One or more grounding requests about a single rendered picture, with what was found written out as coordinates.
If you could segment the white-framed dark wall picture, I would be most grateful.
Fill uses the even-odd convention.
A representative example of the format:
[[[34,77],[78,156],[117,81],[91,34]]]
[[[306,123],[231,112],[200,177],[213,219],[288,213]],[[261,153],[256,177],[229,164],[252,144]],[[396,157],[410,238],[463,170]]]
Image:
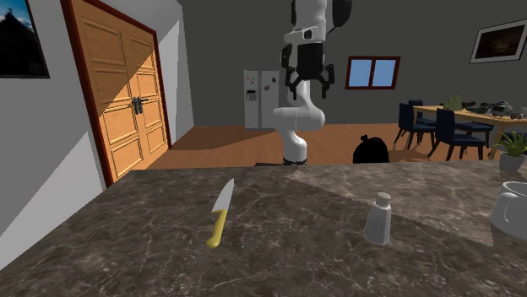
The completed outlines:
[[[527,19],[479,29],[470,64],[518,61],[527,41]]]

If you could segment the wooden dining table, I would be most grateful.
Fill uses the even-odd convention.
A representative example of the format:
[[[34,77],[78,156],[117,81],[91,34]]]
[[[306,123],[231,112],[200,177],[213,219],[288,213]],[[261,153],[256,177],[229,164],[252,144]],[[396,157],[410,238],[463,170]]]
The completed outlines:
[[[527,119],[511,119],[505,116],[488,116],[484,114],[476,114],[466,109],[454,111],[456,120],[464,120],[468,122],[480,122],[493,125],[496,130],[496,136],[491,142],[491,148],[488,154],[488,159],[494,159],[497,147],[497,143],[501,139],[501,134],[507,127],[527,127]]]

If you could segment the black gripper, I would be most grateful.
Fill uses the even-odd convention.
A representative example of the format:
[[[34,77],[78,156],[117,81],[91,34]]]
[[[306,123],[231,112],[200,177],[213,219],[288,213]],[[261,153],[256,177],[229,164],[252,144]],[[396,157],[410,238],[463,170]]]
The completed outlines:
[[[327,65],[324,70],[328,77],[322,75],[323,71],[323,44],[308,43],[297,47],[297,66],[286,68],[285,86],[291,92],[291,99],[297,100],[302,92],[302,80],[318,80],[322,85],[322,98],[327,98],[327,91],[334,84],[334,65]]]

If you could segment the red-framed window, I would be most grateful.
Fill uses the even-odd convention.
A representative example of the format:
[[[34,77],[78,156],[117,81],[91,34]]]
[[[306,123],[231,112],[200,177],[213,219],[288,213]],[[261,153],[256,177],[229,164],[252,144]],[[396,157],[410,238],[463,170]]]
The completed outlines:
[[[400,57],[349,56],[345,89],[395,89]]]

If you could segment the black-framed wall picture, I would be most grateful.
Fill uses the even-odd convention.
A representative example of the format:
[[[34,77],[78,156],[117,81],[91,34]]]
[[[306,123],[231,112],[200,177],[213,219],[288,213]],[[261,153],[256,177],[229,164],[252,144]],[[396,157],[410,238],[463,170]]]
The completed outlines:
[[[0,78],[50,78],[29,0],[0,0]]]

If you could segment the dark blue dining chair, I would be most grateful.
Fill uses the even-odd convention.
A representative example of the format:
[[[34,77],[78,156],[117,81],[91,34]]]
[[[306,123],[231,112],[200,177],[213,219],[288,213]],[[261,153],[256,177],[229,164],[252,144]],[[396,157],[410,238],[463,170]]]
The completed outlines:
[[[478,148],[478,159],[483,160],[483,149],[486,142],[471,135],[459,134],[455,132],[455,116],[453,111],[437,109],[437,120],[435,129],[435,143],[432,145],[432,150],[428,154],[431,157],[437,146],[440,143],[448,145],[448,154],[446,160],[449,161],[452,157],[455,147],[460,147],[460,158],[463,158],[463,153],[468,147]]]
[[[431,136],[431,143],[434,145],[436,128],[426,124],[415,123],[414,119],[415,116],[413,107],[408,104],[400,103],[398,124],[399,132],[394,142],[396,143],[398,141],[402,135],[402,132],[408,132],[410,136],[408,137],[407,141],[407,149],[410,149],[413,138],[416,138],[417,142],[419,143],[422,139],[422,135],[429,133]]]
[[[466,132],[467,135],[471,136],[474,132],[484,132],[486,134],[486,147],[489,148],[490,132],[494,126],[486,123],[479,122],[460,122],[455,124],[457,130]]]
[[[423,106],[423,100],[409,100],[409,105]],[[416,123],[433,126],[433,127],[436,126],[436,121],[424,118],[422,112],[418,112],[416,114]]]

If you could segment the potted green plant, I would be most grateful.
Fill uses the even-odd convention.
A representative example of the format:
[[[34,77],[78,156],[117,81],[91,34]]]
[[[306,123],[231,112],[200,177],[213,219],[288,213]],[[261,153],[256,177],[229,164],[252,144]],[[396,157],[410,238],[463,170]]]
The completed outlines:
[[[527,160],[527,134],[512,132],[499,132],[500,140],[494,147],[503,146],[505,150],[501,153],[499,169],[517,172]]]

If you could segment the yellow-handled kitchen knife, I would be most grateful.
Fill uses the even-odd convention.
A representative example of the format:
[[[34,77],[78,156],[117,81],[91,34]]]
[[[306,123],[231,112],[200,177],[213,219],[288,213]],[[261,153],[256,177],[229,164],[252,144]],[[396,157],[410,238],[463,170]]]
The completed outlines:
[[[220,192],[220,195],[215,201],[215,205],[213,206],[211,213],[217,214],[218,217],[215,221],[212,235],[206,241],[206,246],[208,248],[216,248],[220,244],[222,232],[225,225],[226,215],[230,207],[231,197],[234,190],[234,184],[235,180],[230,179],[225,184],[225,186]]]

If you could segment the black rubbish bag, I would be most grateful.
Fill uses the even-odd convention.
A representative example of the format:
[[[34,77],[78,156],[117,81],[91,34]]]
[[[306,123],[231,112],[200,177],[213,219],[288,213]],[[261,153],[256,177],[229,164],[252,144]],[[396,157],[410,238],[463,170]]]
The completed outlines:
[[[361,136],[361,143],[353,153],[353,164],[388,163],[388,147],[381,138]]]

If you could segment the white salt shaker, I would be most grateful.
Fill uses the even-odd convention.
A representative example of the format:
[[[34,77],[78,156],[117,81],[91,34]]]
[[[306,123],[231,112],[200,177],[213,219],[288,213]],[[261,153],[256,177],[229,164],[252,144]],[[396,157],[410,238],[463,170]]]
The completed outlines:
[[[375,202],[367,216],[364,237],[373,244],[389,243],[391,214],[391,196],[387,192],[377,192]]]

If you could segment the wooden double door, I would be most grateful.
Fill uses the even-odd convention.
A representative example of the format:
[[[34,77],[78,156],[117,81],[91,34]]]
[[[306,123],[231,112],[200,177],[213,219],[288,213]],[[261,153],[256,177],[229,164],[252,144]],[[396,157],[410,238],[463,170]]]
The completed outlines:
[[[101,0],[60,2],[110,186],[171,147],[157,35]]]

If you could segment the white mug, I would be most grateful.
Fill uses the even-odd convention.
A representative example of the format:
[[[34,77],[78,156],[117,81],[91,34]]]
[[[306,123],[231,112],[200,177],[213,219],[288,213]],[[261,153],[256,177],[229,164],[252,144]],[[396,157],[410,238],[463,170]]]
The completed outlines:
[[[503,233],[527,241],[527,182],[501,185],[490,221]]]

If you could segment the grey refrigerator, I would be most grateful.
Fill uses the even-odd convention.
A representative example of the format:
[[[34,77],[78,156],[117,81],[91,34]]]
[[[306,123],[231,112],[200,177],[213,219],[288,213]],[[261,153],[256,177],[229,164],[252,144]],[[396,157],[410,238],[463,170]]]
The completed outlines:
[[[246,129],[273,128],[273,111],[279,107],[279,80],[278,71],[243,71]]]

